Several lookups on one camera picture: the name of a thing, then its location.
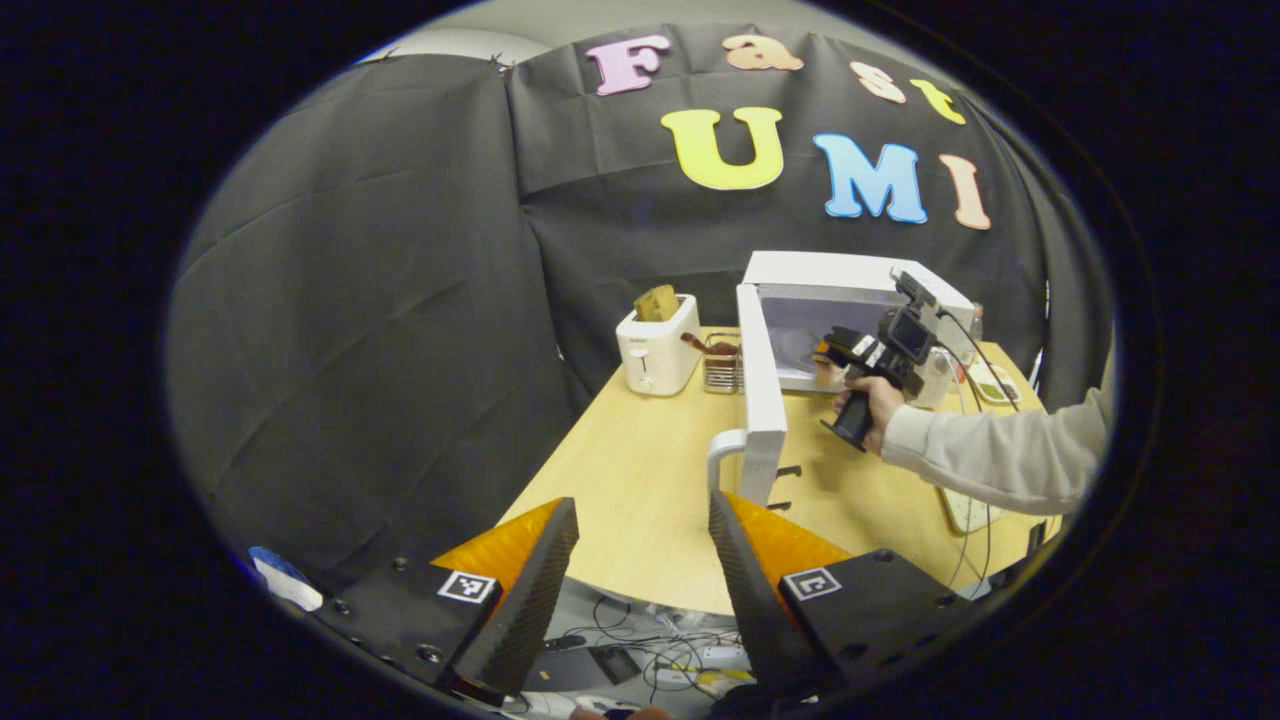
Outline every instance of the person's hand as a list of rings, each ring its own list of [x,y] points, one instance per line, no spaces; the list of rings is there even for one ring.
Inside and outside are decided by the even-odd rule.
[[[568,720],[604,720],[604,716],[594,710],[588,710],[585,707],[575,707],[573,712],[568,716]],[[667,711],[650,705],[644,710],[637,710],[627,716],[627,720],[671,720],[671,715]]]
[[[884,428],[888,427],[890,418],[899,407],[906,405],[906,397],[902,391],[891,386],[888,380],[879,375],[865,375],[858,378],[849,383],[849,388],[845,392],[836,396],[836,413],[838,414],[845,409],[845,404],[849,402],[849,396],[855,392],[865,392],[868,395],[868,407],[872,413],[872,427],[867,430],[867,437],[863,438],[863,445],[867,450],[870,450],[876,455],[879,455],[881,443],[884,442]]]

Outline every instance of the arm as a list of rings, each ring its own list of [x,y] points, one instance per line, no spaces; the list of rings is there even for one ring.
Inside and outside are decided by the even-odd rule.
[[[888,415],[881,457],[991,505],[1032,515],[1071,512],[1106,451],[1112,384],[1108,355],[1102,387],[1052,415],[957,415],[902,405]]]

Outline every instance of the colorful foam letter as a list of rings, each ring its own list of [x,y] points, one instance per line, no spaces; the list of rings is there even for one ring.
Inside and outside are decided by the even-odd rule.
[[[927,79],[913,79],[911,85],[920,88],[920,92],[924,94],[924,99],[929,101],[929,105],[933,105],[933,109],[937,110],[940,115],[957,126],[964,124],[964,117],[951,109],[950,95],[942,92]]]
[[[746,123],[755,146],[755,160],[730,165],[721,159],[716,143],[716,110],[678,110],[662,117],[662,126],[676,138],[676,158],[689,179],[713,190],[751,190],[764,187],[782,174],[782,142],[777,122],[782,113],[773,108],[739,108],[733,117]]]
[[[888,77],[888,73],[879,68],[873,68],[864,63],[852,61],[849,67],[858,73],[858,82],[863,83],[863,87],[872,91],[872,95],[877,97],[883,97],[890,102],[906,102],[906,94],[902,88],[893,85],[893,78]]]
[[[804,60],[787,51],[777,40],[763,35],[735,35],[726,37],[721,47],[728,50],[728,64],[744,70],[799,70]]]
[[[623,40],[599,45],[586,51],[586,56],[595,60],[600,68],[600,78],[604,82],[595,88],[596,95],[614,95],[628,90],[641,90],[653,82],[649,76],[641,76],[636,68],[648,72],[658,70],[658,54],[654,50],[667,50],[671,41],[660,35],[637,37],[636,40]]]
[[[982,211],[982,196],[978,195],[978,182],[974,176],[978,168],[964,158],[938,155],[938,160],[951,170],[951,182],[956,186],[956,222],[975,231],[991,229],[991,218]]]
[[[901,223],[923,223],[928,219],[920,205],[920,187],[915,181],[916,154],[910,147],[886,145],[879,163],[870,160],[852,140],[835,133],[820,133],[813,143],[827,154],[831,169],[831,201],[827,214],[837,218],[856,218],[863,214],[856,195],[863,196],[872,217],[878,218],[890,192],[888,217]]]

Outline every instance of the wooden table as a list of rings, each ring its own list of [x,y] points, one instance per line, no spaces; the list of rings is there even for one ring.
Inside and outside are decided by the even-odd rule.
[[[704,333],[718,328],[703,328]],[[992,364],[1018,383],[1025,410],[1041,407],[1025,378],[995,343],[980,343]],[[973,395],[965,404],[974,411]],[[960,559],[964,536],[951,529],[941,491],[918,475],[860,454],[819,419],[835,419],[833,396],[783,392],[787,437],[780,466],[801,475],[778,478],[769,502],[791,501],[781,515],[852,555],[888,547],[941,583]],[[940,410],[960,410],[948,393]],[[1011,414],[1007,406],[997,414]],[[500,523],[556,497],[575,498],[580,539],[571,578],[637,601],[732,615],[724,574],[707,530],[707,448],[712,437],[745,427],[741,396],[703,389],[701,364],[678,395],[631,392],[622,369],[568,432]],[[721,487],[736,489],[741,455],[724,459]],[[1027,553],[1028,532],[1043,520],[1005,511],[991,528],[988,574]],[[1051,534],[1061,519],[1050,521]],[[952,587],[978,579],[986,528],[969,536]]]

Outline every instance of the black fabric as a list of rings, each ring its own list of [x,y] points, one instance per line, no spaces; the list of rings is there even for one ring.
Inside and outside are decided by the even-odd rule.
[[[805,67],[796,72],[744,70],[726,60],[732,35],[780,40]],[[600,97],[596,63],[585,51],[605,42],[663,35],[660,68],[644,90]],[[858,60],[887,72],[908,96],[893,104],[868,92],[850,69]],[[966,118],[942,118],[909,85],[933,82]],[[516,128],[521,201],[538,236],[561,347],[591,393],[620,361],[614,327],[641,292],[673,283],[699,299],[704,324],[736,324],[733,287],[754,250],[808,250],[908,258],[922,261],[987,307],[986,337],[1000,342],[1024,374],[1052,337],[1046,368],[1057,373],[1052,397],[1073,396],[1101,378],[1082,357],[1105,354],[1106,319],[1093,307],[1094,288],[1076,279],[1087,245],[1082,222],[1048,172],[1030,172],[1006,142],[1014,131],[972,105],[940,78],[892,58],[800,31],[755,24],[648,26],[576,42],[516,65],[509,92]],[[716,191],[691,182],[659,119],[695,108],[721,113],[716,126],[724,161],[754,158],[742,106],[778,109],[785,165],[771,184]],[[831,179],[817,133],[851,137],[874,163],[886,143],[916,151],[923,224],[826,213]],[[960,225],[951,176],[938,160],[954,154],[974,163],[992,228]],[[1070,232],[1042,232],[1069,227]],[[1046,279],[1055,281],[1060,311],[1044,319]],[[1078,304],[1091,310],[1074,310]],[[1050,324],[1064,319],[1057,332]],[[1094,331],[1085,327],[1098,322]],[[1068,347],[1074,338],[1076,347]]]
[[[228,174],[180,263],[175,439],[216,527],[333,589],[490,528],[567,432],[500,77],[353,67]]]

